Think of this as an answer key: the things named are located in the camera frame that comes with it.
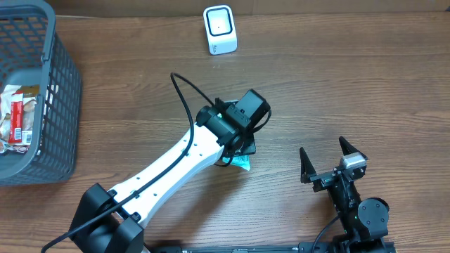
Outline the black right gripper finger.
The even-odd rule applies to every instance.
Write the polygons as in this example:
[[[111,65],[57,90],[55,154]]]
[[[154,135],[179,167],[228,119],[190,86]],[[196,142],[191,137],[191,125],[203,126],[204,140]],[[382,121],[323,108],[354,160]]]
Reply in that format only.
[[[352,144],[350,144],[345,137],[340,136],[338,140],[343,155],[351,155],[353,153],[359,153],[365,160],[368,159],[368,157],[365,154],[363,154],[360,150],[358,150]]]
[[[300,162],[301,162],[301,182],[310,183],[311,177],[316,176],[316,170],[312,165],[304,148],[300,148]]]

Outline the teal orange snack pack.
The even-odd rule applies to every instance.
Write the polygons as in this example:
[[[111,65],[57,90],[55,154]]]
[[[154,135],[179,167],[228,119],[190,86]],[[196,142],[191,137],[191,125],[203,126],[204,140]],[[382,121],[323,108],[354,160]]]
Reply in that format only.
[[[250,164],[250,156],[237,156],[234,157],[233,160],[230,163],[231,166],[240,167],[241,169],[244,169],[246,171],[250,171],[251,164]]]

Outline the brown white snack pouch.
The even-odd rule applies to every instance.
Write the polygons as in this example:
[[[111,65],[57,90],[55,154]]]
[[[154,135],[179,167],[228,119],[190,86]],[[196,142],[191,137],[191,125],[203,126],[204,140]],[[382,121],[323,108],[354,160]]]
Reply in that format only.
[[[14,93],[23,93],[22,143],[8,142],[11,127],[11,98]],[[25,154],[31,145],[34,113],[37,106],[39,86],[8,84],[1,93],[1,154],[15,152]]]

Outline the red stick packet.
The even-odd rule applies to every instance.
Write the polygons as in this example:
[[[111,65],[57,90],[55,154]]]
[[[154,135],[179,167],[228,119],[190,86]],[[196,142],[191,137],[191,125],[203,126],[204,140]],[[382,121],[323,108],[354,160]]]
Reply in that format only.
[[[22,143],[23,93],[14,93],[11,98],[11,127],[8,142]]]

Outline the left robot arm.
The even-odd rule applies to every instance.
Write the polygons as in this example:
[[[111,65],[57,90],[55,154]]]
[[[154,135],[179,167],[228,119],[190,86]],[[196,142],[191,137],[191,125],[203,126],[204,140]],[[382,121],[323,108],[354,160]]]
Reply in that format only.
[[[270,112],[264,99],[250,95],[203,107],[180,141],[143,171],[110,190],[90,187],[69,239],[82,252],[148,252],[144,231],[157,210],[204,168],[224,157],[254,154],[255,127]]]

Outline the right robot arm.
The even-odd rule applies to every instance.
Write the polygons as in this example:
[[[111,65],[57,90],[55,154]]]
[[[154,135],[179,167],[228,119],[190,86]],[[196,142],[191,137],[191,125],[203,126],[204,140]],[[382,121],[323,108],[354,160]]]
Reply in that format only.
[[[317,174],[304,148],[300,148],[301,182],[313,185],[314,192],[325,190],[337,216],[316,236],[313,242],[301,242],[301,252],[395,253],[388,235],[390,207],[379,197],[365,200],[354,182],[366,174],[367,156],[339,137],[343,156],[332,171]]]

